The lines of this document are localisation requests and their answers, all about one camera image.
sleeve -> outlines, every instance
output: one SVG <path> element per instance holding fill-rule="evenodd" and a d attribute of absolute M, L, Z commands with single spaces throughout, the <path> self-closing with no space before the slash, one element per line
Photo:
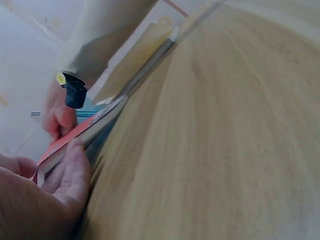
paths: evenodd
<path fill-rule="evenodd" d="M 157 0 L 86 0 L 56 71 L 93 85 Z"/>

tile floor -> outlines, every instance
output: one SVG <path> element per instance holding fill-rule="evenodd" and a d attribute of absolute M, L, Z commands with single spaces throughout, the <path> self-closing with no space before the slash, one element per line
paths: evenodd
<path fill-rule="evenodd" d="M 54 61 L 63 42 L 70 37 L 83 2 L 0 0 L 0 153 L 37 160 L 49 145 L 48 136 L 30 112 L 41 111 Z M 185 19 L 184 13 L 189 14 L 202 2 L 160 0 L 111 59 L 89 97 L 99 91 L 149 23 L 167 21 L 169 17 L 179 26 Z"/>

hand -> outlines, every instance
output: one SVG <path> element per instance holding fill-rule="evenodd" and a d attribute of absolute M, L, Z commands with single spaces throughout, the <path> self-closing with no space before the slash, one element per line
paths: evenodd
<path fill-rule="evenodd" d="M 49 87 L 44 111 L 42 126 L 55 142 L 68 134 L 76 125 L 76 110 L 65 104 L 67 90 L 62 88 L 54 79 Z"/>
<path fill-rule="evenodd" d="M 40 189 L 29 180 L 36 164 L 0 155 L 0 239 L 68 239 L 84 210 L 91 177 L 84 149 L 75 139 Z"/>

light wooden surface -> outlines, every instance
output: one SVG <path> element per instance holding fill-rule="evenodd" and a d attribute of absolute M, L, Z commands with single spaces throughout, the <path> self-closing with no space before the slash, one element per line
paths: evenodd
<path fill-rule="evenodd" d="M 173 30 L 171 25 L 151 23 L 141 38 L 114 68 L 93 102 L 113 101 Z"/>
<path fill-rule="evenodd" d="M 320 8 L 265 2 L 227 0 L 131 97 L 80 239 L 320 239 Z"/>

yellow button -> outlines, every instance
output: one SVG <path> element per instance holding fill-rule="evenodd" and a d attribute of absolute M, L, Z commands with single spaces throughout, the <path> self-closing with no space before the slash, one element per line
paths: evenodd
<path fill-rule="evenodd" d="M 65 85 L 67 83 L 66 77 L 62 72 L 58 72 L 55 76 L 55 80 L 61 85 Z"/>

